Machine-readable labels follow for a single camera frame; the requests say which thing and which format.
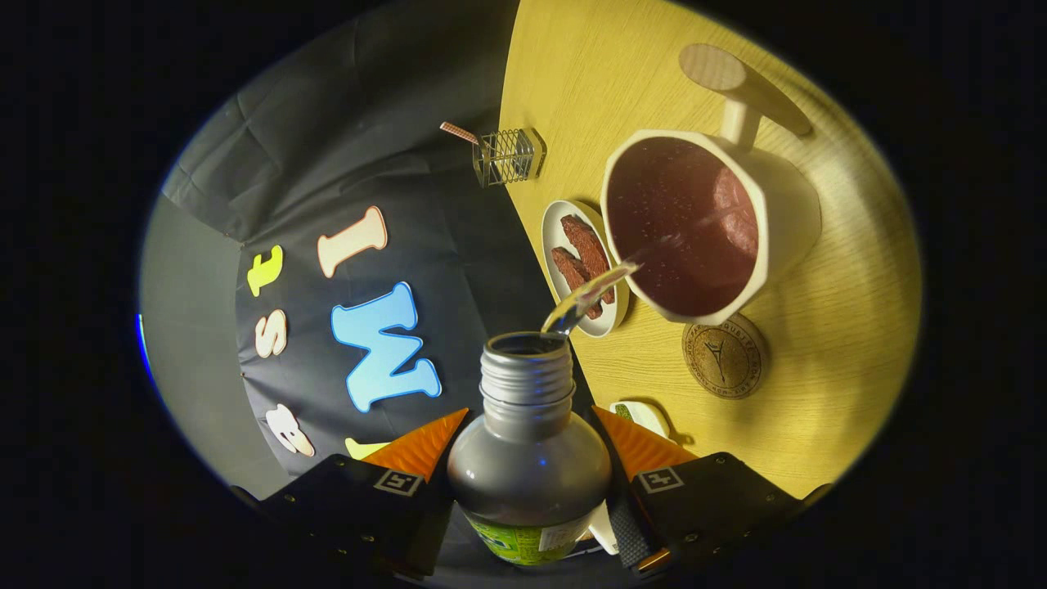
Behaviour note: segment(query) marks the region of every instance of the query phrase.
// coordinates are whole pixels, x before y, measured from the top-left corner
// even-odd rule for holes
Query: green label
[[[616,407],[615,408],[615,413],[617,413],[619,417],[624,417],[624,418],[628,420],[629,422],[633,422],[633,423],[636,422],[632,418],[632,414],[629,413],[629,408],[625,407],[624,405],[620,405],[620,406]]]
[[[589,516],[544,527],[505,526],[469,514],[466,519],[496,557],[513,564],[533,566],[556,562],[570,554],[578,538],[585,534]]]

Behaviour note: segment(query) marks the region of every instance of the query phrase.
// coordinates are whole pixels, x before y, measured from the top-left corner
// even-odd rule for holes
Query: drink
[[[622,258],[666,234],[678,247],[632,274],[654,302],[681,316],[713,314],[745,287],[758,250],[756,213],[740,180],[691,141],[652,137],[618,159],[607,185],[609,229]],[[716,222],[705,222],[715,219]]]
[[[507,334],[481,357],[484,414],[447,460],[454,497],[487,546],[508,562],[541,565],[571,553],[606,497],[610,458],[571,411],[566,340]]]

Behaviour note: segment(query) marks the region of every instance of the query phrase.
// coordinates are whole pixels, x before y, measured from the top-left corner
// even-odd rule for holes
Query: blue letter w
[[[349,399],[362,413],[371,404],[408,393],[440,394],[440,379],[432,363],[421,359],[415,368],[394,375],[422,347],[422,340],[410,336],[384,334],[393,327],[414,330],[418,311],[410,287],[399,281],[393,291],[374,301],[351,309],[336,307],[331,311],[331,332],[334,339],[347,346],[367,350],[367,356],[346,378]]]

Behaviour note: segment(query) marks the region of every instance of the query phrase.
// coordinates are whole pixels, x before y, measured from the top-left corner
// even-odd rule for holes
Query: wood grain
[[[741,311],[767,342],[770,372],[749,399],[712,395],[684,362],[685,326],[634,298],[608,337],[572,340],[601,407],[653,400],[688,450],[731,452],[803,497],[844,474],[884,426],[920,323],[922,277],[905,196],[844,109],[787,64],[687,8],[650,0],[522,0],[500,128],[537,128],[549,154],[541,177],[508,188],[541,260],[545,205],[574,198],[599,210],[607,156],[636,130],[716,133],[723,97],[694,84],[678,63],[694,43],[736,55],[814,127],[798,137],[764,123],[756,136],[756,149],[806,175],[823,218],[809,256]]]

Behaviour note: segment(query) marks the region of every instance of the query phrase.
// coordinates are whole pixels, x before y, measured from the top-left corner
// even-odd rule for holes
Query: meat slice
[[[556,268],[560,270],[563,277],[567,279],[567,288],[574,290],[579,286],[585,284],[589,280],[588,271],[582,264],[582,260],[575,257],[571,251],[567,251],[563,247],[553,248],[553,263],[556,264]],[[597,301],[595,305],[585,312],[585,315],[589,319],[597,319],[603,315],[603,307],[600,301]]]
[[[593,230],[593,227],[574,214],[567,214],[560,219],[567,241],[575,246],[578,254],[582,258],[582,265],[589,273],[589,277],[596,277],[610,269],[607,265],[607,256],[603,254],[603,245],[600,245],[600,237]],[[604,303],[615,302],[615,289],[611,288],[603,293]]]

